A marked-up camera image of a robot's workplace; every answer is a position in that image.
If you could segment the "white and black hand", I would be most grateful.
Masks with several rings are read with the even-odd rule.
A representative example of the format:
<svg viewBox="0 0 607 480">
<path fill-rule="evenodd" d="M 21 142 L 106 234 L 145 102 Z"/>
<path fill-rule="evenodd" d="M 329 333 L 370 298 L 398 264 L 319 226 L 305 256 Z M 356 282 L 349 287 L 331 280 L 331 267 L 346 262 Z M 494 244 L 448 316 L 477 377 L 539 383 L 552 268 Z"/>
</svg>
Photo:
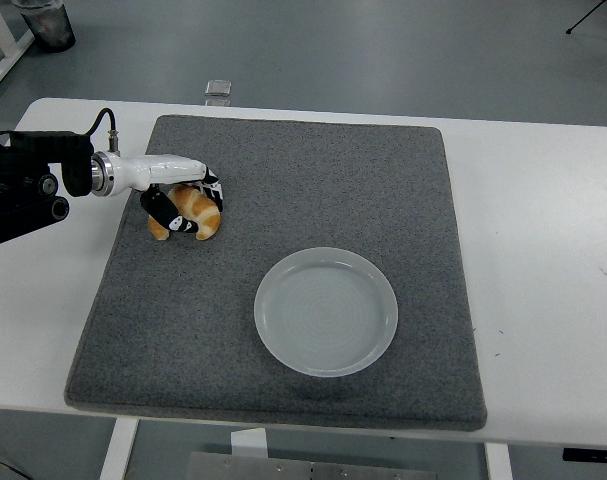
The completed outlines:
<svg viewBox="0 0 607 480">
<path fill-rule="evenodd" d="M 176 155 L 122 158 L 108 153 L 96 161 L 93 193 L 115 196 L 140 192 L 148 226 L 159 240 L 172 232 L 207 240 L 218 230 L 223 209 L 219 179 L 204 163 Z"/>
</svg>

